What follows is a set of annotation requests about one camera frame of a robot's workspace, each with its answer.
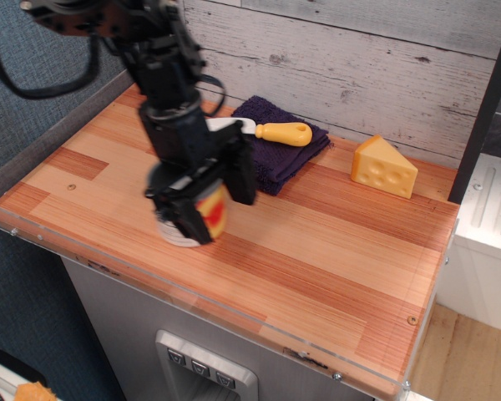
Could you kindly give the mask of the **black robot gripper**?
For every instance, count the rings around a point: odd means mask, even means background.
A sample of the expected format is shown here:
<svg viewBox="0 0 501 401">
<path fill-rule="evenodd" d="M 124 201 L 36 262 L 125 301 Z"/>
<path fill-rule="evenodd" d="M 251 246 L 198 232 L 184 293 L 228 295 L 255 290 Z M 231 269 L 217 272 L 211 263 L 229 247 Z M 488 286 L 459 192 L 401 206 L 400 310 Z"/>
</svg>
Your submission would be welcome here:
<svg viewBox="0 0 501 401">
<path fill-rule="evenodd" d="M 256 178 L 251 145 L 235 122 L 217 131 L 207 126 L 198 104 L 186 110 L 156 110 L 142 104 L 139 117 L 159 158 L 192 178 L 223 180 L 233 201 L 251 206 L 256 198 Z M 213 241 L 197 209 L 200 198 L 154 198 L 161 236 L 172 245 L 206 245 Z"/>
</svg>

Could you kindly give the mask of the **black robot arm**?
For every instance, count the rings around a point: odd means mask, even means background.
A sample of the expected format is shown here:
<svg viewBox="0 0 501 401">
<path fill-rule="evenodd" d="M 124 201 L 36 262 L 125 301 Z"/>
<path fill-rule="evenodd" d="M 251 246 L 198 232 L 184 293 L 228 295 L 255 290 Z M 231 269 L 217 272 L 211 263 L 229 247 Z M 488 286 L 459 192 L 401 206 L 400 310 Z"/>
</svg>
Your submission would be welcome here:
<svg viewBox="0 0 501 401">
<path fill-rule="evenodd" d="M 210 130 L 199 82 L 220 87 L 202 72 L 201 47 L 175 1 L 23 1 L 34 22 L 65 36 L 103 39 L 145 97 L 139 117 L 159 163 L 145 195 L 160 221 L 197 244 L 212 242 L 198 204 L 226 187 L 233 201 L 253 204 L 256 180 L 251 143 L 236 120 Z"/>
</svg>

